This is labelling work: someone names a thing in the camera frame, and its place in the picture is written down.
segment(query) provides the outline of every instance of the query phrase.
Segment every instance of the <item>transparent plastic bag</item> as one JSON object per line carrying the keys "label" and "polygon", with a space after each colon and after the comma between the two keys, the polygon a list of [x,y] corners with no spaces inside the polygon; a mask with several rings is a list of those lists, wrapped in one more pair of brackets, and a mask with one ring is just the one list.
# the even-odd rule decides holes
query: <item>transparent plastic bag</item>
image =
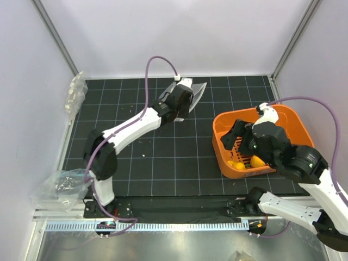
{"label": "transparent plastic bag", "polygon": [[65,110],[72,119],[80,110],[81,104],[86,98],[88,87],[84,79],[84,72],[76,75],[70,83],[68,96],[65,102]]}
{"label": "transparent plastic bag", "polygon": [[68,212],[88,192],[91,182],[83,182],[84,172],[85,169],[55,172],[38,186],[32,193],[31,200],[37,208]]}
{"label": "transparent plastic bag", "polygon": [[235,258],[235,261],[256,261],[252,256],[248,255],[244,251],[242,252],[237,252],[237,256]]}

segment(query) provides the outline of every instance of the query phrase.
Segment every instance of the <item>cable connector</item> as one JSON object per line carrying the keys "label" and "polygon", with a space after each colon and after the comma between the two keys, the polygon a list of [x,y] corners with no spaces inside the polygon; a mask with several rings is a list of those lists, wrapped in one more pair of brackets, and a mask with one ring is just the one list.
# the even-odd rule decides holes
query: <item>cable connector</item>
{"label": "cable connector", "polygon": [[174,76],[174,80],[175,80],[176,82],[179,82],[180,79],[181,79],[181,76],[180,76],[179,74]]}

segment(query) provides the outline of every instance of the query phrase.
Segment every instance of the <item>white panel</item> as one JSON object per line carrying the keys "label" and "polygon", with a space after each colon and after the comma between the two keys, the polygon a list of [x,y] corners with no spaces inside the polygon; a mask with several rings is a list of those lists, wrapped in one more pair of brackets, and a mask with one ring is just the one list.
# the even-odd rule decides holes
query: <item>white panel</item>
{"label": "white panel", "polygon": [[28,195],[57,167],[72,74],[28,0],[0,1],[0,39],[0,253],[23,260]]}
{"label": "white panel", "polygon": [[[322,1],[277,79],[281,97],[312,96],[338,114],[338,181],[348,191],[348,1]],[[288,102],[300,114],[316,147],[331,162],[335,129],[330,114],[312,102]]]}
{"label": "white panel", "polygon": [[184,75],[273,73],[310,0],[42,2],[79,70],[117,78],[144,76],[153,55]]}

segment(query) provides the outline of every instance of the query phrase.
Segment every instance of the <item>robotic arm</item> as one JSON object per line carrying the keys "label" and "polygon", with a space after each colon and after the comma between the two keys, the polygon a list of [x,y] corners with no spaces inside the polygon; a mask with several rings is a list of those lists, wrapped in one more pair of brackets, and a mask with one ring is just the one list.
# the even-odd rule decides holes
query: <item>robotic arm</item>
{"label": "robotic arm", "polygon": [[266,103],[257,108],[260,118],[254,123],[237,120],[221,141],[231,150],[242,137],[239,152],[256,155],[282,176],[306,189],[322,206],[310,208],[279,198],[261,188],[253,188],[242,203],[241,211],[281,216],[316,234],[325,245],[348,251],[348,206],[336,192],[328,163],[321,154],[306,145],[291,144],[285,130],[276,126],[278,114]]}
{"label": "robotic arm", "polygon": [[[93,160],[90,174],[94,178],[95,190],[99,201],[108,212],[111,213],[114,210],[113,201],[115,195],[112,176],[117,171],[117,155],[128,144],[145,133],[173,121],[183,121],[202,97],[206,85],[207,83],[192,84],[192,79],[190,78],[182,78],[178,83],[171,84],[162,93],[160,99],[149,105],[141,120],[119,131],[101,147]],[[83,152],[84,162],[88,163],[93,151],[104,139],[123,126],[129,125],[129,123],[139,118],[141,114],[142,112],[112,129],[104,130],[103,132],[96,129],[93,130],[85,144]]]}

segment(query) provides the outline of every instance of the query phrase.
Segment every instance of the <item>orange plastic basket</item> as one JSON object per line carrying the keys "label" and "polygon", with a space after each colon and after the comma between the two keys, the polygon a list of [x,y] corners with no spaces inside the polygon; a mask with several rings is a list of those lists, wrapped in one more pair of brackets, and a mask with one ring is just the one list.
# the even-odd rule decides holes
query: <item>orange plastic basket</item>
{"label": "orange plastic basket", "polygon": [[[285,129],[285,132],[291,143],[299,145],[308,145],[314,147],[313,141],[310,138],[306,128],[298,114],[291,108],[285,105],[273,105],[273,108],[278,112],[279,120],[276,125]],[[245,110],[229,111],[227,113],[219,114],[213,122],[213,147],[216,154],[219,168],[223,175],[228,178],[244,178],[249,176],[256,176],[260,174],[275,172],[268,166],[254,167],[245,170],[237,170],[230,166],[227,161],[243,162],[249,164],[251,157],[242,156],[238,152],[241,143],[241,138],[237,138],[232,151],[227,151],[220,141],[221,137],[225,135],[233,126],[234,121],[241,119],[243,121],[255,122],[259,118],[256,109],[250,108]]]}

